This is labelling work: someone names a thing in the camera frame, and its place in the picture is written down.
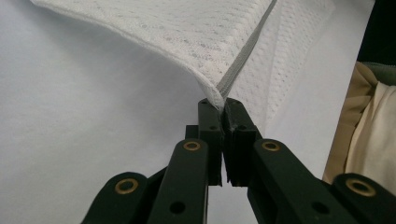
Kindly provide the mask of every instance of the white sheet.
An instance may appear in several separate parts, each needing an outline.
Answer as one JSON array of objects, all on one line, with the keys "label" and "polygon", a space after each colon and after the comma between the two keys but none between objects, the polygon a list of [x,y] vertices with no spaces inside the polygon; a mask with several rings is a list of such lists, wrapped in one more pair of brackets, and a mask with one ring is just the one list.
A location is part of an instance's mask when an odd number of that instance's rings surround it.
[{"label": "white sheet", "polygon": [[[304,79],[267,127],[317,177],[371,10],[335,3]],[[197,122],[205,96],[194,78],[102,27],[26,0],[3,2],[0,27],[1,223],[79,223],[110,177],[162,169]],[[255,222],[245,189],[209,189],[208,223]]]}]

